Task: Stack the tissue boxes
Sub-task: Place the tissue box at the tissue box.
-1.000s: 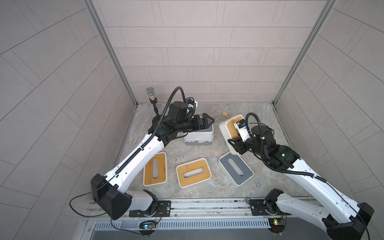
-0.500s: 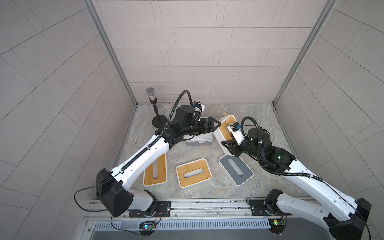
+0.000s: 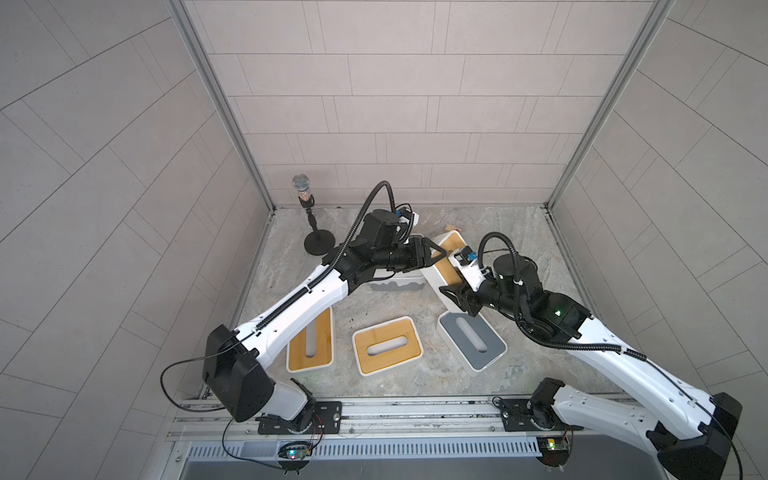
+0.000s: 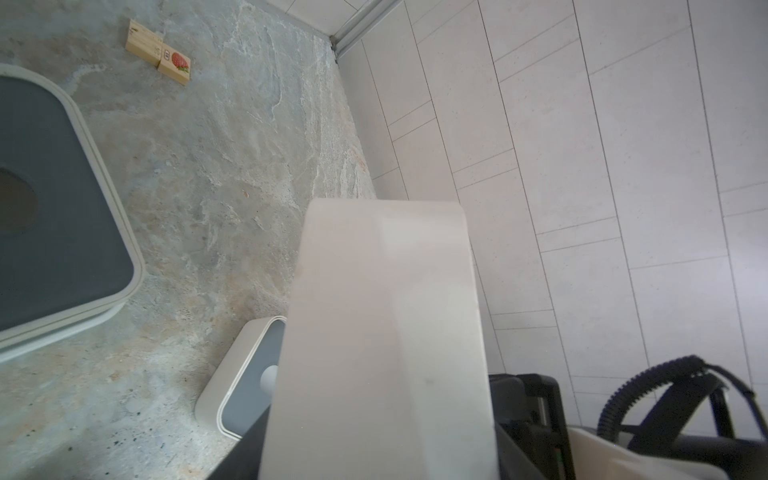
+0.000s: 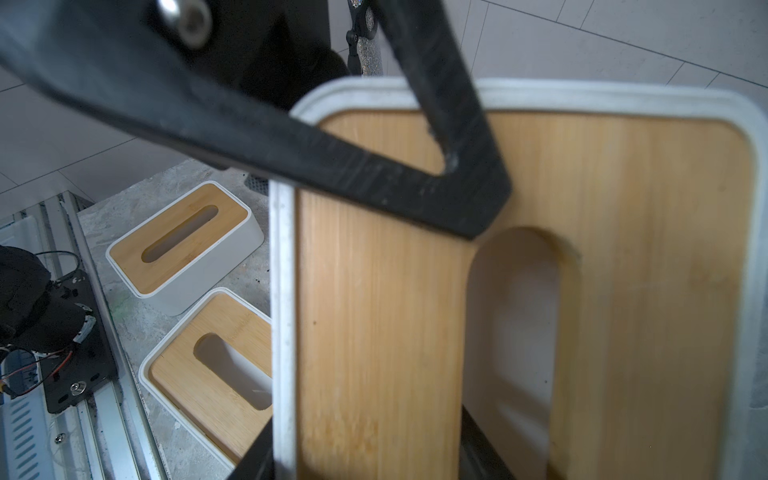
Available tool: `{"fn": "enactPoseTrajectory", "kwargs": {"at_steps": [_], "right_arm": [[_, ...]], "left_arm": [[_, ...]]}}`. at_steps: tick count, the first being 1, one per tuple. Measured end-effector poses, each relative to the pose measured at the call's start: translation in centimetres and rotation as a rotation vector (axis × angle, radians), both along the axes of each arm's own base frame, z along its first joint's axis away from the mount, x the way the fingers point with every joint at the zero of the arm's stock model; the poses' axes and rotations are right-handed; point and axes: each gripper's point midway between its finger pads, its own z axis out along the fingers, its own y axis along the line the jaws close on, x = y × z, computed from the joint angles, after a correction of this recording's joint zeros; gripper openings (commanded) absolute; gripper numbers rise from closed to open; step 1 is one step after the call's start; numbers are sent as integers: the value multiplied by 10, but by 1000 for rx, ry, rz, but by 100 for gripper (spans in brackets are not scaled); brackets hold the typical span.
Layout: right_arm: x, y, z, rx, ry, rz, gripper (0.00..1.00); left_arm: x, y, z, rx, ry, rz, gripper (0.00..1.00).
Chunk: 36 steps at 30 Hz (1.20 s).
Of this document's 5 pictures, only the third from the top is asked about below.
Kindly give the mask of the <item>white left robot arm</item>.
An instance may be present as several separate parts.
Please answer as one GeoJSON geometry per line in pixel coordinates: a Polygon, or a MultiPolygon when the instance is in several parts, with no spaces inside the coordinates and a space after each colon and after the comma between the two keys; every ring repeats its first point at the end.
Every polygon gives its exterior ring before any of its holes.
{"type": "Polygon", "coordinates": [[[376,271],[420,270],[446,255],[445,249],[423,236],[392,245],[360,237],[339,245],[268,310],[233,330],[220,325],[208,335],[204,383],[236,422],[262,413],[305,429],[314,398],[300,384],[277,382],[268,375],[277,355],[321,313],[373,281],[376,271]]]}

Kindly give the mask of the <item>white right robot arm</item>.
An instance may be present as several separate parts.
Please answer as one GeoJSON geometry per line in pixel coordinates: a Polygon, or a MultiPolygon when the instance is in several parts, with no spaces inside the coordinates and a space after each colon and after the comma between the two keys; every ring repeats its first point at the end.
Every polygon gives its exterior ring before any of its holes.
{"type": "Polygon", "coordinates": [[[499,312],[529,340],[580,358],[638,403],[617,403],[545,379],[529,400],[539,428],[580,426],[608,435],[655,456],[676,479],[722,477],[742,412],[732,396],[709,395],[670,374],[564,294],[529,290],[510,278],[440,291],[465,313],[484,307],[499,312]]]}

